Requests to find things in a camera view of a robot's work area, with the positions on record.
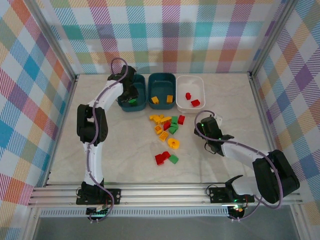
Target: teal bin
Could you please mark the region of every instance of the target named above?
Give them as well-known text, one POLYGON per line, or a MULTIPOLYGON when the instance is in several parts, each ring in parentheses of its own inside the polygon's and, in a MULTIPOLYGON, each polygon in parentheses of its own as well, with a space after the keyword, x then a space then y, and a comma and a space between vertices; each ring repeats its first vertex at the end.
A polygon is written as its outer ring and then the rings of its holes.
POLYGON ((172 109, 176 103, 176 77, 172 73, 152 73, 148 80, 148 102, 151 108, 159 110, 172 109), (167 104, 167 96, 172 95, 173 101, 167 104), (159 104, 153 104, 151 98, 157 97, 159 104))
POLYGON ((147 105, 147 94, 146 94, 146 79, 144 76, 140 74, 136 74, 133 79, 133 85, 138 90, 139 96, 136 99, 137 104, 135 106, 131 106, 128 102, 120 102, 118 99, 118 105, 125 112, 137 112, 145 109, 147 105))

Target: plastic container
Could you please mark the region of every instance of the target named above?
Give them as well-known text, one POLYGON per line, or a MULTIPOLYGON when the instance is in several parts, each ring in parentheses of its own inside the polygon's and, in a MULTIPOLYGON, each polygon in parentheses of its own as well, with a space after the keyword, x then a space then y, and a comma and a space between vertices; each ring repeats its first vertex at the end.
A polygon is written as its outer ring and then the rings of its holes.
POLYGON ((196 114, 206 105, 205 85, 199 76, 182 75, 176 79, 176 106, 182 113, 196 114), (191 94, 191 99, 186 99, 186 93, 191 94), (193 107, 191 101, 198 99, 200 105, 193 107))
POLYGON ((148 102, 153 109, 172 109, 176 103, 175 75, 166 72, 152 73, 148 79, 148 102), (173 101, 170 104, 167 104, 168 95, 173 96, 173 101), (153 104, 152 97, 157 97, 159 104, 153 104))
POLYGON ((145 109, 147 105, 147 95, 146 95, 146 79, 140 74, 136 74, 133 79, 133 85, 138 90, 139 96, 136 99, 137 105, 131 106, 128 102, 120 102, 118 99, 118 105, 125 112, 137 112, 145 109))

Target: metal rail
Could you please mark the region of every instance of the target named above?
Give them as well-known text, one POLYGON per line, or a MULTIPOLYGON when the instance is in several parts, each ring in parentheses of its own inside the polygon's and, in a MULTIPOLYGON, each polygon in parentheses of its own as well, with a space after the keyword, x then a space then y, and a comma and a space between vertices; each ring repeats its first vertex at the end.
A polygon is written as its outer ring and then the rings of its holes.
MULTIPOLYGON (((121 189, 121 207, 200 207, 200 206, 235 206, 237 203, 210 203, 206 188, 211 183, 119 183, 106 184, 108 188, 121 189)), ((217 187, 224 184, 215 183, 217 187)), ((97 205, 76 205, 76 190, 81 183, 51 184, 36 187, 29 206, 32 208, 50 207, 97 207, 97 205)), ((284 198, 283 204, 302 203, 299 193, 292 193, 284 198)))

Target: green toy block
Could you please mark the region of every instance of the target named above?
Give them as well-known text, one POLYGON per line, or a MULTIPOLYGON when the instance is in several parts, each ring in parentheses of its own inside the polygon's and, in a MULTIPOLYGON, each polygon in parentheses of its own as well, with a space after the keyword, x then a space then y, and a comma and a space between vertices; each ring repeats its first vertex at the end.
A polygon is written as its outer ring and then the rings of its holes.
POLYGON ((175 123, 171 123, 170 127, 176 128, 177 130, 179 128, 178 124, 175 124, 175 123))
POLYGON ((176 163, 178 162, 179 158, 178 158, 177 156, 175 156, 175 155, 171 155, 171 156, 169 157, 169 160, 170 160, 173 164, 176 164, 176 163))
POLYGON ((128 103, 131 105, 131 106, 136 106, 138 103, 137 103, 137 99, 131 99, 128 101, 128 103))
POLYGON ((175 132, 178 130, 178 128, 175 128, 174 126, 169 127, 169 133, 172 135, 175 134, 175 132))
POLYGON ((171 117, 171 124, 178 124, 178 117, 177 116, 171 117))

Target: yellow gear block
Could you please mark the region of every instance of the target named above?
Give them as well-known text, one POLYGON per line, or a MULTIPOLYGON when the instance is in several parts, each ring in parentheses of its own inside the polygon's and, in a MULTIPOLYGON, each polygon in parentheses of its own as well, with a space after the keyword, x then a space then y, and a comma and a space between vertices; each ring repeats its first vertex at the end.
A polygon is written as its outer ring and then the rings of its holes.
POLYGON ((160 140, 161 140, 162 142, 164 142, 164 141, 167 139, 168 136, 169 136, 169 133, 167 133, 166 131, 163 131, 163 132, 161 133, 161 135, 159 136, 159 138, 160 138, 160 140))
POLYGON ((156 132, 156 134, 160 134, 160 133, 162 133, 162 127, 160 126, 160 125, 157 125, 157 126, 155 126, 154 127, 154 130, 155 130, 155 132, 156 132))
POLYGON ((166 96, 166 103, 167 104, 172 104, 173 101, 174 101, 174 96, 172 96, 172 95, 166 96))
POLYGON ((153 104, 159 104, 159 99, 156 96, 152 97, 151 100, 153 104))
POLYGON ((179 146, 180 146, 180 142, 179 142, 179 140, 177 140, 177 139, 169 138, 169 139, 168 139, 168 145, 169 145, 169 147, 172 148, 172 149, 178 149, 179 146))
POLYGON ((168 122, 168 121, 170 121, 170 120, 171 120, 171 117, 170 117, 170 116, 166 116, 166 117, 162 118, 162 119, 160 120, 160 122, 161 122, 162 124, 165 124, 166 122, 168 122))

